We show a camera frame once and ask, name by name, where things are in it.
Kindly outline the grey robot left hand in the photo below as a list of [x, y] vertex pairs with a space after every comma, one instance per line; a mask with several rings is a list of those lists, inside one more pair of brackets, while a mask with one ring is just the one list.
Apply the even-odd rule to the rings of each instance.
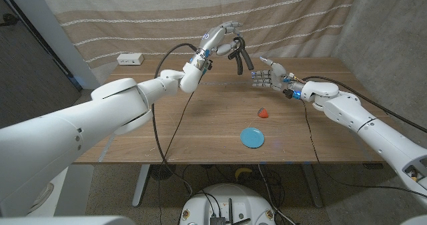
[[227, 21], [217, 27], [209, 29], [203, 35], [198, 48], [204, 51], [215, 51], [217, 55], [225, 55], [229, 53], [232, 49], [236, 48], [238, 42], [231, 41], [230, 43], [225, 44], [221, 44], [221, 42], [228, 33], [234, 33], [237, 36], [240, 36], [238, 27], [241, 27], [242, 25], [242, 23], [237, 21]]

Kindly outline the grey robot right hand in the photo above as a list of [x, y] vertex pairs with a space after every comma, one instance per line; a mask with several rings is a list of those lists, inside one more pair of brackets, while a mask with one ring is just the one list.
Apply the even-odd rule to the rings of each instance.
[[260, 60], [270, 68], [252, 72], [253, 87], [270, 87], [276, 91], [283, 91], [291, 81], [294, 81], [279, 63], [264, 57], [260, 57]]

